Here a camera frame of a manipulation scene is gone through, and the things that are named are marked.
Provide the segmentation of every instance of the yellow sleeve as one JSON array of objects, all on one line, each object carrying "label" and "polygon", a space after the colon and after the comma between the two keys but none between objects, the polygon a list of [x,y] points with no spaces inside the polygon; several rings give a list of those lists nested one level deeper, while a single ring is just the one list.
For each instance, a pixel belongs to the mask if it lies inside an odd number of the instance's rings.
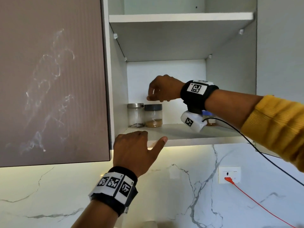
[{"label": "yellow sleeve", "polygon": [[241,131],[304,172],[304,105],[301,103],[265,96]]}]

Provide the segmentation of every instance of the person's left hand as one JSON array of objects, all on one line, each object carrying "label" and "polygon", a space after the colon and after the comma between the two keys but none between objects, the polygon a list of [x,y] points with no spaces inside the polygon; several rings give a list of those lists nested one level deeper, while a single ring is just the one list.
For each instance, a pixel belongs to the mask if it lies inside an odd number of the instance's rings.
[{"label": "person's left hand", "polygon": [[114,142],[113,166],[127,168],[138,178],[148,171],[167,141],[167,137],[162,137],[148,150],[148,132],[119,134]]}]

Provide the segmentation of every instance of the marble backsplash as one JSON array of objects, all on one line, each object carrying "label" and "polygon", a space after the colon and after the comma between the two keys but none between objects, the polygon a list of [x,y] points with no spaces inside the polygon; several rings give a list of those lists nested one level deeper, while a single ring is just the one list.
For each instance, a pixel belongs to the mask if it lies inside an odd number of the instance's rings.
[{"label": "marble backsplash", "polygon": [[[304,182],[304,174],[268,156]],[[284,228],[231,184],[218,184],[219,166],[240,166],[238,186],[294,226],[304,224],[304,188],[249,144],[166,147],[139,178],[138,195],[122,228],[156,221],[158,228]],[[112,162],[0,168],[1,228],[70,227],[88,193]]]}]

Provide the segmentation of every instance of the wristband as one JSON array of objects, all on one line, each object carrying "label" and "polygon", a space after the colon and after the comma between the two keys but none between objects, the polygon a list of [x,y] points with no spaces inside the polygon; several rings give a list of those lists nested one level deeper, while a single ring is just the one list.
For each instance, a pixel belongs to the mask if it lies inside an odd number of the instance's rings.
[{"label": "wristband", "polygon": [[201,114],[206,110],[205,101],[217,90],[218,87],[210,81],[192,80],[188,81],[181,89],[181,99],[188,106],[188,111]]},{"label": "wristband", "polygon": [[136,183],[137,177],[131,170],[113,167],[99,180],[89,197],[108,205],[120,216],[138,193]]}]

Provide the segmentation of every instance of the white electrical outlet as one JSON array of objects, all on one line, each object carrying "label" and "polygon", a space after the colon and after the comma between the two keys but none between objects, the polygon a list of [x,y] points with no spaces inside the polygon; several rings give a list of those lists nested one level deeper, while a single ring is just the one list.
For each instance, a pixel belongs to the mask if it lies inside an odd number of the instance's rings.
[{"label": "white electrical outlet", "polygon": [[229,183],[225,180],[225,177],[232,178],[234,183],[239,183],[241,181],[241,167],[240,166],[219,167],[218,173],[219,173],[219,175],[218,175],[219,184]]}]

